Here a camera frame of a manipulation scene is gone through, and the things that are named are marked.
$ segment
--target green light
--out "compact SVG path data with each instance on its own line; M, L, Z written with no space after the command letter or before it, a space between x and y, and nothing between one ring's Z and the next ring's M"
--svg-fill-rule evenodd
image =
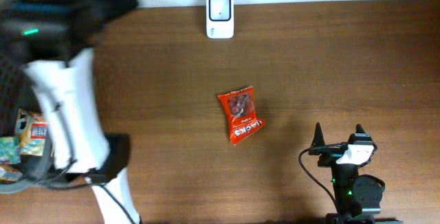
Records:
M24 36L27 36L27 35L31 35L31 34L36 34L36 33L38 33L40 30L38 30L38 29L32 29L32 30L28 30L28 31L25 31L24 33L23 33L23 35Z

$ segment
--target wooden table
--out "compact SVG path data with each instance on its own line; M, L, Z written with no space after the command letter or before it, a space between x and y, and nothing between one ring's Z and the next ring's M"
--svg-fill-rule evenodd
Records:
M380 217L440 219L440 0L241 5L229 40L205 10L138 10L96 50L105 131L133 140L129 180L146 223L302 223L334 212L298 154L362 124L379 146L360 170L386 184ZM228 141L217 94L253 85L267 126ZM329 169L305 165L327 187ZM89 189L0 196L2 223L101 223Z

